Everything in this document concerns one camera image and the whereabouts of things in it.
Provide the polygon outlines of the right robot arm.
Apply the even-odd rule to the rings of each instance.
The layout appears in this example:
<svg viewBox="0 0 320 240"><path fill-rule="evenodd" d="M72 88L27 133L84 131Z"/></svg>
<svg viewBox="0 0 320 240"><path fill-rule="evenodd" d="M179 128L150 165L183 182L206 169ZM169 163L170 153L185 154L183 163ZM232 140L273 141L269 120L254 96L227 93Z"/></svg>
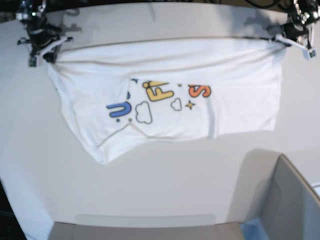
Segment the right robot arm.
<svg viewBox="0 0 320 240"><path fill-rule="evenodd" d="M23 25L27 38L21 37L17 45L30 45L27 65L36 68L41 60L54 64L59 47L73 40L62 36L62 28L48 22L46 0L21 0L15 18Z"/></svg>

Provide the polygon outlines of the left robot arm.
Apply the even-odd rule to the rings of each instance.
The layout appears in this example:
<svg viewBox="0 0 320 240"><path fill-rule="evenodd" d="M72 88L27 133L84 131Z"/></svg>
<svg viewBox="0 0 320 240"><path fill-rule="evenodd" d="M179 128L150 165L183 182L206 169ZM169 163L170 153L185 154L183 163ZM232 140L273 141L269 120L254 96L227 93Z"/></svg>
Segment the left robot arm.
<svg viewBox="0 0 320 240"><path fill-rule="evenodd" d="M295 46L306 51L313 49L313 28L320 21L320 2L318 0L291 0L287 7L282 6L280 0L273 0L265 5L252 0L246 2L252 7L262 10L277 7L287 14L285 23L268 27L269 30L278 29L271 41L282 43L287 47Z"/></svg>

